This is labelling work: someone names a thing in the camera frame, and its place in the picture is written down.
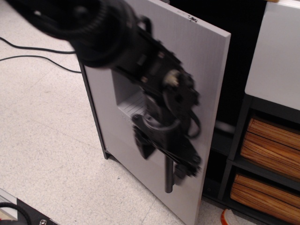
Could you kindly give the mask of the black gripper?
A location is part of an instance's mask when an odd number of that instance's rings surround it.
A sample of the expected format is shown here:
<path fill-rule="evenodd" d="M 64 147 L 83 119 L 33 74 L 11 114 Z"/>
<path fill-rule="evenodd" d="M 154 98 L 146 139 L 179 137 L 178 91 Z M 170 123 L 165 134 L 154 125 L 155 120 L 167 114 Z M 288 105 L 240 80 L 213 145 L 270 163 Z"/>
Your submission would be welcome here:
<path fill-rule="evenodd" d="M 192 143 L 183 134 L 180 121 L 165 126 L 149 115 L 132 117 L 135 142 L 141 156 L 148 159 L 157 149 L 172 159 L 176 165 L 174 184 L 181 185 L 186 177 L 196 176 L 201 158 Z"/>

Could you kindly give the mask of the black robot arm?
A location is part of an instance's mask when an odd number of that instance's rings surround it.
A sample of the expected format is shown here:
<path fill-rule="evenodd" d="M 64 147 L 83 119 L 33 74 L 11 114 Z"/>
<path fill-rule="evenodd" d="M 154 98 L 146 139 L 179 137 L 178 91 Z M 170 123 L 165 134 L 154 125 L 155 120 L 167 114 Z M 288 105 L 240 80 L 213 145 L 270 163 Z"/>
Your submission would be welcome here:
<path fill-rule="evenodd" d="M 167 185 L 196 176 L 201 158 L 191 144 L 200 129 L 192 111 L 199 94 L 181 62 L 152 36 L 149 18 L 137 16 L 123 0 L 11 0 L 25 20 L 41 32 L 68 41 L 78 59 L 92 68 L 109 68 L 138 85 L 143 114 L 131 117 L 143 158 L 165 154 Z"/>

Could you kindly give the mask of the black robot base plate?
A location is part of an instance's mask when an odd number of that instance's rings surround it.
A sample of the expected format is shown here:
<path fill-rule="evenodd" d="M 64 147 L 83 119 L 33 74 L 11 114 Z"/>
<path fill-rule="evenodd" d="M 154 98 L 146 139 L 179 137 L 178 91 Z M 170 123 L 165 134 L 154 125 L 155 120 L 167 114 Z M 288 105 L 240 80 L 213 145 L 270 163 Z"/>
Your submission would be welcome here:
<path fill-rule="evenodd" d="M 16 205 L 25 210 L 25 212 L 29 215 L 29 218 L 31 219 L 32 225 L 58 225 L 58 223 L 56 223 L 54 220 L 42 214 L 35 208 L 29 206 L 22 200 L 17 199 Z"/>

